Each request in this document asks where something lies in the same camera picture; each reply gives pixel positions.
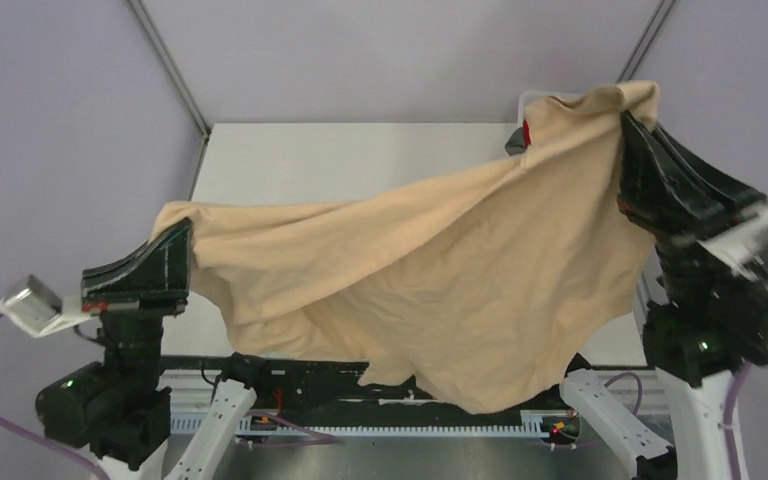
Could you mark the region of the beige t shirt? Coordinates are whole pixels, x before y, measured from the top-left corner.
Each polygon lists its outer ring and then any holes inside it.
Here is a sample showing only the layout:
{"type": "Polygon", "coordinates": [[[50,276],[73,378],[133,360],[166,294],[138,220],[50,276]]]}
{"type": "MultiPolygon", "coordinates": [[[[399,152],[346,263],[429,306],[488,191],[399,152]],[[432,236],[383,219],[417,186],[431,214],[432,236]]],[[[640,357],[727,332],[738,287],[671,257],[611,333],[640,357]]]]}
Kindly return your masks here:
{"type": "Polygon", "coordinates": [[[362,385],[496,413],[631,312],[654,240],[617,206],[620,116],[652,127],[659,100],[646,80],[544,97],[523,154],[364,200],[174,201],[153,233],[192,222],[191,288],[235,351],[364,361],[362,385]]]}

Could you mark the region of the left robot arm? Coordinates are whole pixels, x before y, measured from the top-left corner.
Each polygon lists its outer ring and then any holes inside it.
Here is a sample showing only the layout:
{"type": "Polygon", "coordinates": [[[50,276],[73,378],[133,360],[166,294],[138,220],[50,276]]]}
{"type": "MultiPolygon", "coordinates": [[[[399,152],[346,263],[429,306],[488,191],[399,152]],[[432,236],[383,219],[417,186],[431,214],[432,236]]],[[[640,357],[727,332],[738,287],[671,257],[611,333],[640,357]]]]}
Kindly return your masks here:
{"type": "Polygon", "coordinates": [[[43,388],[35,410],[47,439],[89,447],[132,471],[170,435],[163,321],[190,293],[193,223],[184,218],[126,257],[83,271],[80,307],[100,321],[103,359],[43,388]]]}

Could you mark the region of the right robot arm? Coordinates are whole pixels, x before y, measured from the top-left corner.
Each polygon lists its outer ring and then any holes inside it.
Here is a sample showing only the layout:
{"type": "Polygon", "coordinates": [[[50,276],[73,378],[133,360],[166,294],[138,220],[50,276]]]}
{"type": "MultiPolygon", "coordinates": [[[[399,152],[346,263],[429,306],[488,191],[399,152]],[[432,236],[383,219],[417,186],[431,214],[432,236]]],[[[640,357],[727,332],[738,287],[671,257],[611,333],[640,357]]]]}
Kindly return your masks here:
{"type": "Polygon", "coordinates": [[[768,199],[709,165],[661,126],[630,112],[618,208],[655,239],[666,302],[647,305],[642,342],[667,401],[666,441],[590,369],[537,382],[551,408],[570,406],[633,479],[743,479],[737,395],[768,365],[768,199]]]}

